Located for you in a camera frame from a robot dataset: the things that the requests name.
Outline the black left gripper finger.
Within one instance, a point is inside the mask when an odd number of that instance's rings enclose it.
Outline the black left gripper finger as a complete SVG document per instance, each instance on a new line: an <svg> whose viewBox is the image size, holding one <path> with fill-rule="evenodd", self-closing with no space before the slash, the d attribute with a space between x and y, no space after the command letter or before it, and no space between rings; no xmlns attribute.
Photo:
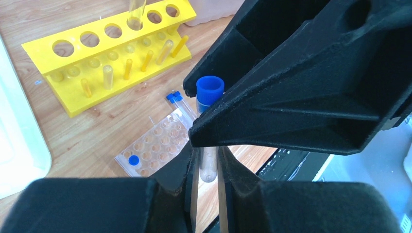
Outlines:
<svg viewBox="0 0 412 233"><path fill-rule="evenodd" d="M184 79L185 94L196 96L203 76L221 78L228 90L325 5L324 0L246 0Z"/></svg>
<svg viewBox="0 0 412 233"><path fill-rule="evenodd" d="M351 155L411 113L411 1L325 2L195 120L194 147Z"/></svg>

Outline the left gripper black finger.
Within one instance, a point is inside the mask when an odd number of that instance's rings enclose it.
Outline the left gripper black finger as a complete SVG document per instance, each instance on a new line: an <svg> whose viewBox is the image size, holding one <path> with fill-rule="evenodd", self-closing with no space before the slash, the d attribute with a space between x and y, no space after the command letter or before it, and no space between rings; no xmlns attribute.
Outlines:
<svg viewBox="0 0 412 233"><path fill-rule="evenodd" d="M147 178L50 178L32 182L3 233L192 233L199 149L181 152Z"/></svg>
<svg viewBox="0 0 412 233"><path fill-rule="evenodd" d="M398 233L385 198L371 185L265 181L228 147L218 155L223 233Z"/></svg>

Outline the clear glass test tube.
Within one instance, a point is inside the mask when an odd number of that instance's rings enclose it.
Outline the clear glass test tube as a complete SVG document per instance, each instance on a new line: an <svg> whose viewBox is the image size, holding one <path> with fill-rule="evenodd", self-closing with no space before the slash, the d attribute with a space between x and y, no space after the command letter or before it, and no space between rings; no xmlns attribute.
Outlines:
<svg viewBox="0 0 412 233"><path fill-rule="evenodd" d="M139 31L142 28L142 17L146 6L146 0L130 0L129 11L127 17L127 25L134 31Z"/></svg>

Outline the yellow test tube rack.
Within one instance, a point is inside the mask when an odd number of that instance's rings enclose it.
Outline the yellow test tube rack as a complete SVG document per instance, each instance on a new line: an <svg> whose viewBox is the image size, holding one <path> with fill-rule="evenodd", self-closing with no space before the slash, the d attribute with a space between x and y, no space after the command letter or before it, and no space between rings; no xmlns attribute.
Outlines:
<svg viewBox="0 0 412 233"><path fill-rule="evenodd" d="M189 1L147 5L139 31L128 27L127 17L124 12L22 45L69 117L191 58L187 38L177 31L196 17ZM158 66L167 40L174 46Z"/></svg>

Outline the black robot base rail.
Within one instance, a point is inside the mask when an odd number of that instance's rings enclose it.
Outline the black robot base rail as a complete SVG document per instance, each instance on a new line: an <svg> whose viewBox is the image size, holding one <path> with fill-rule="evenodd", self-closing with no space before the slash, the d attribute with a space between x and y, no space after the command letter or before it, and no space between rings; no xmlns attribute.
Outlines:
<svg viewBox="0 0 412 233"><path fill-rule="evenodd" d="M230 146L237 161L264 180L317 181L323 172L322 166L329 154L300 150L276 149L259 146ZM199 190L205 197L199 201L196 232L217 233L220 230L219 185L215 180L211 185L202 184Z"/></svg>

